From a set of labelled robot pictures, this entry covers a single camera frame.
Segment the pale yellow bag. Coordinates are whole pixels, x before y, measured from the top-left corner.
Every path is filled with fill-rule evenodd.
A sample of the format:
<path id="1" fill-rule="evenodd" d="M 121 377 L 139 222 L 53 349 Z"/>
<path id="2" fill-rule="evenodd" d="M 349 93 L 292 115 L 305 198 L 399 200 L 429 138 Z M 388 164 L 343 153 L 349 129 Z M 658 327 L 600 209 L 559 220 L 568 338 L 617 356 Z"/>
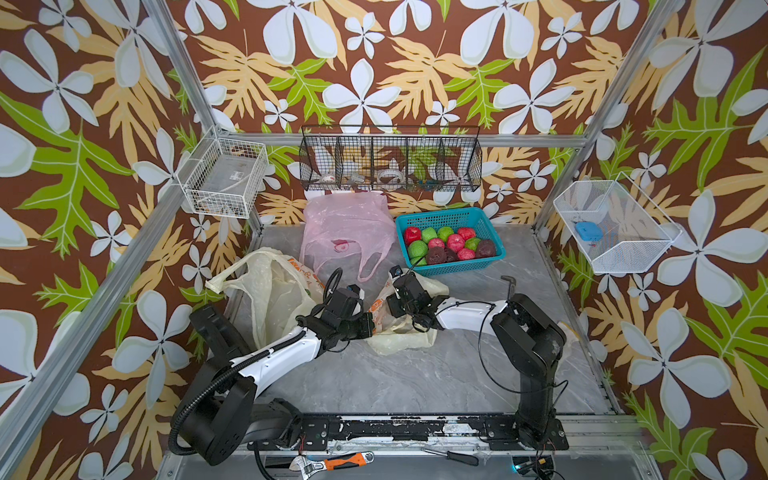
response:
<path id="1" fill-rule="evenodd" d="M 448 295 L 449 289 L 445 284 L 415 274 L 432 297 Z M 373 314 L 375 330 L 373 336 L 367 339 L 368 345 L 379 355 L 390 355 L 405 349 L 431 347 L 436 339 L 436 330 L 418 332 L 412 327 L 408 316 L 394 318 L 390 313 L 387 297 L 394 293 L 393 281 L 389 277 L 369 308 L 369 312 Z"/>

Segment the green cabbage toy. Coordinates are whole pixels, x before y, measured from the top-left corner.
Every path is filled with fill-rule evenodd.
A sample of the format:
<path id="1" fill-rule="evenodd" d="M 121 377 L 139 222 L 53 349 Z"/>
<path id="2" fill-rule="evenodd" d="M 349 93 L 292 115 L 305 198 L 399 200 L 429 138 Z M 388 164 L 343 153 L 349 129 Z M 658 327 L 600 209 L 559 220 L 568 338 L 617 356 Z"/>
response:
<path id="1" fill-rule="evenodd" d="M 429 247 L 423 240 L 415 240 L 407 247 L 407 252 L 411 262 L 418 262 L 428 253 Z"/>

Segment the dark purple fruit toy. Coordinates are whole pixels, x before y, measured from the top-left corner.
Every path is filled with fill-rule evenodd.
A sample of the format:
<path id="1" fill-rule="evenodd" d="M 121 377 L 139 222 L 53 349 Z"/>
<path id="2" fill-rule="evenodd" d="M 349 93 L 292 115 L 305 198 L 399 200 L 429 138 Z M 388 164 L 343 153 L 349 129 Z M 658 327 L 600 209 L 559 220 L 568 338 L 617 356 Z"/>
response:
<path id="1" fill-rule="evenodd" d="M 445 247 L 430 247 L 425 256 L 428 265 L 438 265 L 447 262 L 447 253 Z"/>

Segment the pink plastic bag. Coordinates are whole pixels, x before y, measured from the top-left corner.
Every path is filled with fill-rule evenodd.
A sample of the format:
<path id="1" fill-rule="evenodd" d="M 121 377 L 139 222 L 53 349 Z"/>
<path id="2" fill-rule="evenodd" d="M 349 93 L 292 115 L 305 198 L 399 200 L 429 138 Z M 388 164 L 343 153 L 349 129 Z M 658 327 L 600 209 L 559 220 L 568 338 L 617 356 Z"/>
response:
<path id="1" fill-rule="evenodd" d="M 396 241 L 387 197 L 379 192 L 337 193 L 308 201 L 299 260 L 313 270 L 358 254 L 357 280 L 366 282 Z"/>

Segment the yellow plastic bag with fruit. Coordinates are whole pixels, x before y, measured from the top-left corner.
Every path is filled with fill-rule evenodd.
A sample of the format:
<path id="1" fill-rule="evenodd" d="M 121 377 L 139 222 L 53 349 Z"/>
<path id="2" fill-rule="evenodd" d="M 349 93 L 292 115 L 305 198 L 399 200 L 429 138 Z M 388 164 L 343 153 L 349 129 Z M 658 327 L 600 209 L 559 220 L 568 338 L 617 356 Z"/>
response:
<path id="1" fill-rule="evenodd" d="M 277 249 L 262 247 L 207 280 L 207 289 L 241 291 L 250 302 L 250 330 L 257 347 L 287 335 L 296 317 L 323 300 L 324 284 L 307 266 Z"/>

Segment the teal plastic basket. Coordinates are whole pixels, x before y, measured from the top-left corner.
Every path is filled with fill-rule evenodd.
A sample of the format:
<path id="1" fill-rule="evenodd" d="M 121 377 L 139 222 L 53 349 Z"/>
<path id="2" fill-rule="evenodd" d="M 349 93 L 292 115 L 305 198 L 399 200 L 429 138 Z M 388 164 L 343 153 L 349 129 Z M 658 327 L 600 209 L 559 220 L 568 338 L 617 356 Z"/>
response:
<path id="1" fill-rule="evenodd" d="M 406 267 L 425 277 L 484 269 L 506 257 L 479 208 L 402 215 L 395 227 Z"/>

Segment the pink red fruit toy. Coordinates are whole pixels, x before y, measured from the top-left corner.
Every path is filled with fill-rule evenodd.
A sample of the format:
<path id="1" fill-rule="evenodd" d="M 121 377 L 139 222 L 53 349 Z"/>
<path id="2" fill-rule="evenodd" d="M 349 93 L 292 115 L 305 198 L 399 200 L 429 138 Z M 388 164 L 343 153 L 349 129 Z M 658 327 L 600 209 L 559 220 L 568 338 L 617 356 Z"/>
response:
<path id="1" fill-rule="evenodd" d="M 428 245 L 429 249 L 433 249 L 433 248 L 444 249 L 445 248 L 444 241 L 442 239 L 440 239 L 439 237 L 435 237 L 435 238 L 430 239 L 427 242 L 427 245 Z"/>

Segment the red apple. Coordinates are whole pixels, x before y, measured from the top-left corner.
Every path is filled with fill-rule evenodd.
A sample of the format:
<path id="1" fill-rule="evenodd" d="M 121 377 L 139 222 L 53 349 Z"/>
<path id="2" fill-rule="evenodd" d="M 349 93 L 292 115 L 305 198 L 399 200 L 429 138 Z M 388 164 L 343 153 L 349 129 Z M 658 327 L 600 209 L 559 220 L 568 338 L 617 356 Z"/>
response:
<path id="1" fill-rule="evenodd" d="M 409 226 L 405 229 L 403 238 L 406 245 L 409 246 L 413 242 L 422 239 L 422 231 L 417 227 Z"/>

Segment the green bumpy fruit toy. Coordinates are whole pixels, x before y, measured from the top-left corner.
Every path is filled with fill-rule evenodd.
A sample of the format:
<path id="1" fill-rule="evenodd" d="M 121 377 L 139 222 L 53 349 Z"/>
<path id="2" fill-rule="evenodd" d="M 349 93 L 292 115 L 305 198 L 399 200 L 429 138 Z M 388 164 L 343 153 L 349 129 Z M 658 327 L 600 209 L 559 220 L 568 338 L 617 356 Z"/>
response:
<path id="1" fill-rule="evenodd" d="M 431 240 L 437 237 L 438 237 L 438 233 L 432 227 L 425 228 L 421 231 L 421 240 L 424 241 L 425 243 L 429 243 Z"/>

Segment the small red fruit toy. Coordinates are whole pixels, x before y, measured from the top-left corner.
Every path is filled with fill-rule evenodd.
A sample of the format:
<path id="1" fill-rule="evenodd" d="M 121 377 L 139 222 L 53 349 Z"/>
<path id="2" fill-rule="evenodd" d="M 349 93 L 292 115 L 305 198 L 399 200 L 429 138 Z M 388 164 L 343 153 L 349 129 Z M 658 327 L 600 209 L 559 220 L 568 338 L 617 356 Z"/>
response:
<path id="1" fill-rule="evenodd" d="M 476 258 L 476 252 L 468 248 L 462 248 L 458 253 L 458 258 L 462 261 L 473 260 Z"/>

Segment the green apple toy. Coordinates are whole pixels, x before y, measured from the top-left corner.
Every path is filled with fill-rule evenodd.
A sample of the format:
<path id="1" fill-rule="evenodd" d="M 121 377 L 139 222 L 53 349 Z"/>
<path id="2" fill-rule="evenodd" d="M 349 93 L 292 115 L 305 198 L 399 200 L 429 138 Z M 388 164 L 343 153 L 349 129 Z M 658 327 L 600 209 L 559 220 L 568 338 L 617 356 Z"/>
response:
<path id="1" fill-rule="evenodd" d="M 449 226 L 443 226 L 437 230 L 438 238 L 441 239 L 444 243 L 447 243 L 449 238 L 454 234 L 454 230 Z"/>

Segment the green round fruit toy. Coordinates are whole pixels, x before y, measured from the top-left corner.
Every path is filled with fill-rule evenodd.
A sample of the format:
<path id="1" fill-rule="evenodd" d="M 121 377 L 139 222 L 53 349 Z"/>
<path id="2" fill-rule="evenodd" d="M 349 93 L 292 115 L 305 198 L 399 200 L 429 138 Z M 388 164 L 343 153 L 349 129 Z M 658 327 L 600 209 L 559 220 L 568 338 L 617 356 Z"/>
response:
<path id="1" fill-rule="evenodd" d="M 469 250 L 472 250 L 472 251 L 476 251 L 478 246 L 479 246 L 479 244 L 480 244 L 480 242 L 481 242 L 480 238 L 473 237 L 473 238 L 467 239 L 465 241 L 464 247 L 466 249 L 469 249 Z"/>

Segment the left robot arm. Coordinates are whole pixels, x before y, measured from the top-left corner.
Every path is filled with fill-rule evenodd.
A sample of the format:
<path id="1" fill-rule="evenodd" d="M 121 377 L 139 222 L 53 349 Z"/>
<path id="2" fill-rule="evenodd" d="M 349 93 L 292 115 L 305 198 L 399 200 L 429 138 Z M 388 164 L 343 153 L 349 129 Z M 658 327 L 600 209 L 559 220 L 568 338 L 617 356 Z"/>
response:
<path id="1" fill-rule="evenodd" d="M 281 339 L 244 356 L 214 356 L 205 363 L 172 417 L 168 447 L 173 454 L 199 455 L 215 466 L 243 444 L 295 444 L 302 413 L 282 399 L 266 404 L 256 399 L 295 368 L 341 352 L 339 343 L 373 335 L 363 290 L 341 286 L 341 277 L 342 270 L 334 270 L 320 303 L 297 316 L 297 326 Z"/>

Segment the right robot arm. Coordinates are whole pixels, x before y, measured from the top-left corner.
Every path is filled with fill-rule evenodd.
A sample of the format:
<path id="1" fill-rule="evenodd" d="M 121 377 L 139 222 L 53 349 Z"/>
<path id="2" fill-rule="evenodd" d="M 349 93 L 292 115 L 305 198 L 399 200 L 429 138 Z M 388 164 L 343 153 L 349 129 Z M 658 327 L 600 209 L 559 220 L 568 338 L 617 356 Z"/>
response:
<path id="1" fill-rule="evenodd" d="M 505 390 L 519 396 L 514 414 L 514 437 L 538 451 L 566 450 L 562 423 L 556 417 L 555 390 L 566 383 L 555 381 L 566 345 L 562 328 L 528 296 L 516 291 L 516 279 L 505 275 L 506 298 L 496 302 L 460 300 L 448 295 L 431 295 L 416 273 L 399 266 L 390 269 L 394 292 L 387 304 L 396 318 L 408 315 L 414 329 L 464 330 L 489 334 L 500 343 L 520 376 L 520 386 Z"/>

